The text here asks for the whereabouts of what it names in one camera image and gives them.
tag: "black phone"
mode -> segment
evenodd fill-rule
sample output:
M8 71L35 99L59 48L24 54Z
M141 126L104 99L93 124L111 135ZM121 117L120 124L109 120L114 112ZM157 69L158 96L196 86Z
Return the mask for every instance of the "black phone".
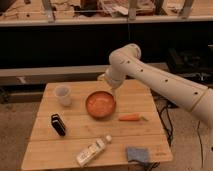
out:
M66 127L58 114L53 114L51 116L51 124L60 136L65 136Z

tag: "wood grain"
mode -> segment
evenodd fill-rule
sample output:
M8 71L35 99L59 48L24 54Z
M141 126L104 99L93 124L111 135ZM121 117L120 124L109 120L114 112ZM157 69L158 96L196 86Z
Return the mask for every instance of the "wood grain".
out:
M54 96L54 88L66 84L71 88L72 104L62 107ZM89 167L127 165L126 147L149 150L150 162L172 160L164 130L148 87L136 80L126 80L115 92L115 113L106 119L89 116L85 100L94 91L111 92L104 81L50 83L46 86L22 164L23 170L77 168L76 155L96 138L107 134L113 141ZM119 115L138 112L148 121L120 122ZM67 131L60 137L52 128L50 117L58 113Z

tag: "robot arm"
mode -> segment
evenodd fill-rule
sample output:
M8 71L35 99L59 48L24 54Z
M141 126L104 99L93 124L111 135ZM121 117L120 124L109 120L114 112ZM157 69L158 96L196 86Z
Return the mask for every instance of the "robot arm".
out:
M112 88L118 88L129 75L152 90L169 99L177 106L195 115L211 129L210 147L204 165L204 171L213 170L213 90L208 87L159 70L139 58L140 48L129 44L110 54L110 67L105 79Z

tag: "wooden table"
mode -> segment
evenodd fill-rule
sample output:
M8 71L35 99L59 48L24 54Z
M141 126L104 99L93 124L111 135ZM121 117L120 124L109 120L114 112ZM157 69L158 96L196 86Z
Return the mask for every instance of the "wooden table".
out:
M150 162L171 161L172 154L156 107L148 87L136 80L126 80L116 90L116 112L108 119L95 120L85 108L86 98L93 92L110 87L104 81L69 82L72 105L62 107L53 90L59 83L46 86L35 120L22 170L78 168L76 155L96 138L110 134L112 143L88 167L127 165L126 147L147 148ZM118 115L139 112L148 121L121 122ZM59 137L50 123L50 116L58 113L67 132Z

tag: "black object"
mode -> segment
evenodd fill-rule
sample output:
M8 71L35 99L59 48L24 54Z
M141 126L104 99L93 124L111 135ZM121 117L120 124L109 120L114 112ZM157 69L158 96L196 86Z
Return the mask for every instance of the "black object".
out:
M51 124L60 136L65 136L66 127L58 114L53 114L51 116Z
M16 0L1 0L0 1L0 15L5 12Z

